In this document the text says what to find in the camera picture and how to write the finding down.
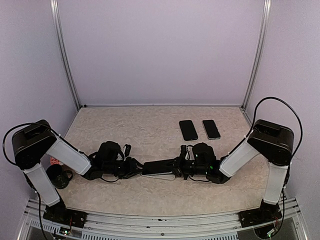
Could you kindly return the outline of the black phone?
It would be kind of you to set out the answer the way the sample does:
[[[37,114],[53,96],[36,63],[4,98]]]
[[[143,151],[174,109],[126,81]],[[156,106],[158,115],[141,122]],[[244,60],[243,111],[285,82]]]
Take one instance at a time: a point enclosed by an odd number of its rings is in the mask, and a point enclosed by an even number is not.
[[[165,160],[145,162],[141,173],[144,175],[151,175],[172,172],[175,175],[175,170],[169,170],[165,167]]]

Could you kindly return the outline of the clear plain phone case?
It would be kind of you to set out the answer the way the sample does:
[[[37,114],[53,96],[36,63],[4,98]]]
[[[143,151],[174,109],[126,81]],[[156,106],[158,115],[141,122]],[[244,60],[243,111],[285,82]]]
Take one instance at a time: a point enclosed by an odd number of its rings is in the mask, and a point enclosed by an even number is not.
[[[175,180],[176,176],[172,172],[167,173],[155,173],[155,174],[142,174],[142,177],[151,178],[151,179],[158,179],[158,180],[166,180],[166,181],[173,181]]]

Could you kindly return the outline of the black phone case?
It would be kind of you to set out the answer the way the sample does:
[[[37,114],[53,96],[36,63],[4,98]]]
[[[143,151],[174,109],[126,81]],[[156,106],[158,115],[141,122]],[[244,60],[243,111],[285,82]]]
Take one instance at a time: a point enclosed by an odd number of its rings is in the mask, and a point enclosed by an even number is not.
[[[191,120],[179,121],[179,127],[185,141],[195,141],[198,139],[198,134]]]

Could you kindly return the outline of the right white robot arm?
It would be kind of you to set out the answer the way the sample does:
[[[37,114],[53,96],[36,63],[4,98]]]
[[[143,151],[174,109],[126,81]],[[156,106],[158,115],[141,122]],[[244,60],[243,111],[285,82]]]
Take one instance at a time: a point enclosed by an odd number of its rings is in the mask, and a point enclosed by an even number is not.
[[[204,119],[214,119],[222,130],[222,138],[206,143],[219,156],[230,151],[249,129],[241,111],[235,107],[165,106],[158,110],[161,122],[161,147],[163,157],[178,152],[182,137],[178,122],[191,119],[197,127]],[[159,216],[188,216],[226,213],[257,207],[267,184],[267,161],[256,156],[223,184],[194,182],[192,180],[164,181],[156,191],[154,207],[144,214]]]

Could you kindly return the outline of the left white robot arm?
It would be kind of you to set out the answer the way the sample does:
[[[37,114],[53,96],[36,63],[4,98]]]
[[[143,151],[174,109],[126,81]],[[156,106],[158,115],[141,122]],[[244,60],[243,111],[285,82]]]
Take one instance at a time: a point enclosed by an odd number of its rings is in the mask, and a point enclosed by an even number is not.
[[[6,152],[9,134],[12,134],[13,160]],[[53,130],[44,119],[9,129],[2,140],[2,151],[11,165],[23,172],[30,187],[45,203],[43,217],[61,223],[71,219],[73,211],[66,207],[58,190],[68,186],[73,173],[88,181],[103,180],[105,175],[114,176],[118,181],[138,175],[143,168],[130,156],[129,144],[121,147],[114,141],[106,141],[98,151],[87,155]]]

